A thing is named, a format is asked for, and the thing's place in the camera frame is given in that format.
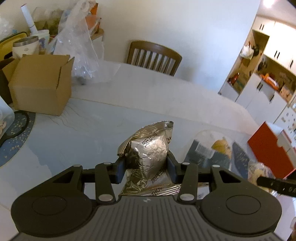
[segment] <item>black handle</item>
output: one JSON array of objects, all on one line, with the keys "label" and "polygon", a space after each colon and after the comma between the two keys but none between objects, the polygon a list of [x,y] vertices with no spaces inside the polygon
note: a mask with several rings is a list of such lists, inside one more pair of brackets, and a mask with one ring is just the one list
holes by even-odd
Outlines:
[{"label": "black handle", "polygon": [[259,92],[260,92],[260,90],[262,89],[262,87],[263,87],[263,85],[261,85],[261,87],[259,88]]},{"label": "black handle", "polygon": [[272,98],[270,99],[269,103],[271,103],[271,101],[274,99],[274,95],[272,96]]}]

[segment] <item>yellow tray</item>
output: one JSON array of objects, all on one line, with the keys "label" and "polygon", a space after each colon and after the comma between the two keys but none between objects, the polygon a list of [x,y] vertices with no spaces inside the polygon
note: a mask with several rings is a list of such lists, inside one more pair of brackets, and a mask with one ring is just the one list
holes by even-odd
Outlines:
[{"label": "yellow tray", "polygon": [[0,42],[0,61],[4,59],[5,55],[12,52],[12,44],[20,39],[27,37],[26,32],[17,33],[14,35],[10,35],[9,37],[3,39]]}]

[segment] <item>ceiling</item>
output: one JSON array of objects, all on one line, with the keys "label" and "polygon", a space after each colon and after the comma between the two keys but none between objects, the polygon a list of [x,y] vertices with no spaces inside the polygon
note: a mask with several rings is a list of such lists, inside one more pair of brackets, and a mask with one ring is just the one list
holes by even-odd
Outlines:
[{"label": "ceiling", "polygon": [[[274,4],[267,8],[264,1],[274,1]],[[261,0],[257,14],[276,18],[296,26],[296,8],[288,0]]]}]

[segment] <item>cabinet handle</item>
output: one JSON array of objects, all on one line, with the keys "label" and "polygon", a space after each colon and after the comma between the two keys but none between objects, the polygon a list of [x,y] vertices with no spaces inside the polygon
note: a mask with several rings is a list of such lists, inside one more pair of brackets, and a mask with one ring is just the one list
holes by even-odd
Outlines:
[{"label": "cabinet handle", "polygon": [[272,96],[272,98],[270,99],[269,103],[271,103],[271,101],[274,99],[274,95]]}]

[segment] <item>white paper roll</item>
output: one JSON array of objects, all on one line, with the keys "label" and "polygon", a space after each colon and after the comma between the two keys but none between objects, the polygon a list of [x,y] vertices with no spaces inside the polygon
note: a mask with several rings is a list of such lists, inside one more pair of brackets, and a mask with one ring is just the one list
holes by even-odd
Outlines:
[{"label": "white paper roll", "polygon": [[29,29],[30,29],[31,33],[37,34],[38,33],[37,28],[35,26],[35,23],[33,21],[33,18],[31,16],[31,14],[29,12],[29,9],[27,8],[27,5],[24,4],[20,8],[22,10],[22,13],[23,13],[25,19],[26,19],[26,22],[27,22],[27,24],[29,26]]}]

